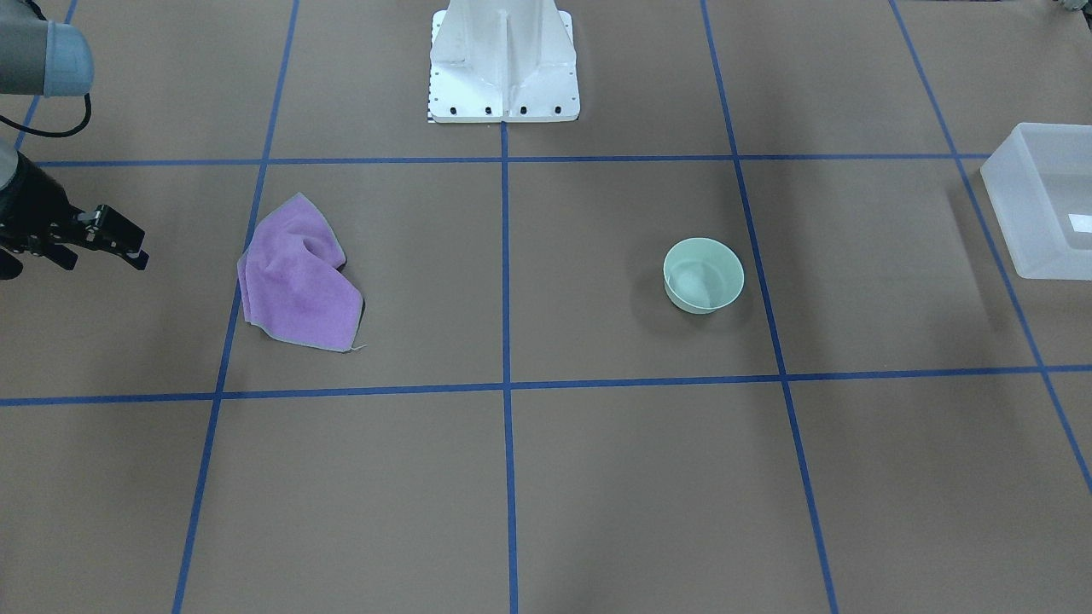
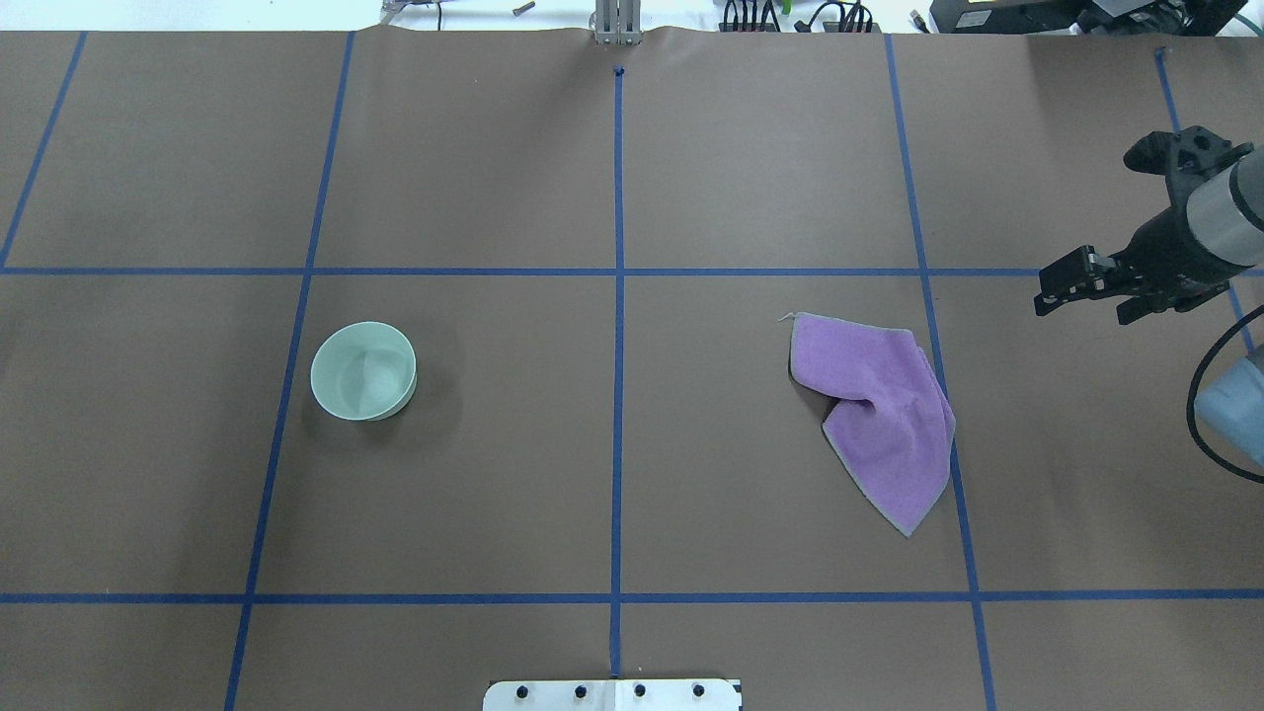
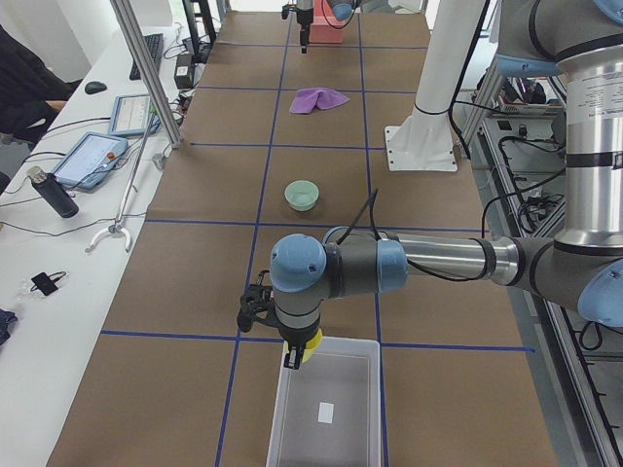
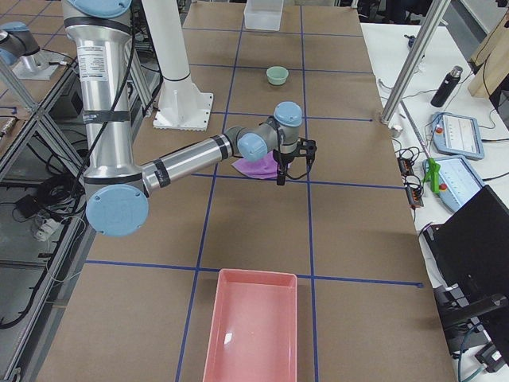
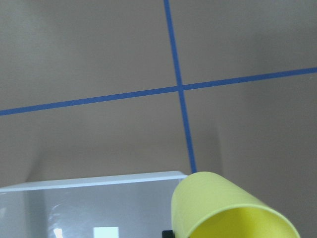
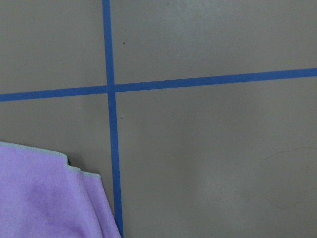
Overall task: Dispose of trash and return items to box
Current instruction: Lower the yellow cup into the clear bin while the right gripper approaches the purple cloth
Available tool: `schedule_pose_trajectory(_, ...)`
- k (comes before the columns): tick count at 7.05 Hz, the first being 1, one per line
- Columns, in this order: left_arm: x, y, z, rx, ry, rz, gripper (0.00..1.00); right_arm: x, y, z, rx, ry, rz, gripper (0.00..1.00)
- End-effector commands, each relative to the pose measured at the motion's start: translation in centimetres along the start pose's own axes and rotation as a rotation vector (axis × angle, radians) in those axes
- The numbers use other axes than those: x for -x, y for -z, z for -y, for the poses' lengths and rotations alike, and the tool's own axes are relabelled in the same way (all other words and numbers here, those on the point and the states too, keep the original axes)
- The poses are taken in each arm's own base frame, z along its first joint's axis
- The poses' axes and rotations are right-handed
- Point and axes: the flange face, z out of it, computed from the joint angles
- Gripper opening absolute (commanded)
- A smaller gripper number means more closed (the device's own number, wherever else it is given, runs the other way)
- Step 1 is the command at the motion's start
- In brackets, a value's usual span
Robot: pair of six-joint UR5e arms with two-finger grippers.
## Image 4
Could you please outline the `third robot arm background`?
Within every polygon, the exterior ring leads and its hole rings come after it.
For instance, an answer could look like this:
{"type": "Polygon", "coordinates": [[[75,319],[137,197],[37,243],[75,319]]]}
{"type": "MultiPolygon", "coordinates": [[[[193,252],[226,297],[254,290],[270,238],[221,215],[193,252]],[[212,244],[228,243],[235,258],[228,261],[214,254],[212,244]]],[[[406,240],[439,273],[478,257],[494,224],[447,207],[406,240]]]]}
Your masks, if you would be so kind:
{"type": "Polygon", "coordinates": [[[12,66],[21,57],[31,57],[40,50],[25,23],[11,21],[1,25],[1,58],[7,65],[12,66]]]}

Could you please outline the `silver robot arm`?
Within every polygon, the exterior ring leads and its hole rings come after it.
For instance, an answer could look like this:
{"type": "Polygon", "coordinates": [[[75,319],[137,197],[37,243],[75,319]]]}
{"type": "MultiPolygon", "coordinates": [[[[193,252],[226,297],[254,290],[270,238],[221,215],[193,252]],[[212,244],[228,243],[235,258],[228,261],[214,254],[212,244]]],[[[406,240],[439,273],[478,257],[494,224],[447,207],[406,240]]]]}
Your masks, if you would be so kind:
{"type": "MultiPolygon", "coordinates": [[[[130,1],[65,1],[64,27],[75,43],[84,102],[88,152],[81,171],[88,223],[105,236],[128,236],[149,215],[149,198],[198,170],[238,157],[256,162],[272,155],[283,185],[289,164],[308,143],[300,136],[301,107],[278,104],[256,127],[232,127],[144,164],[134,160],[126,80],[134,62],[134,11],[130,1]]],[[[181,19],[174,1],[142,4],[159,70],[161,89],[153,128],[205,131],[214,96],[192,79],[181,19]]]]}

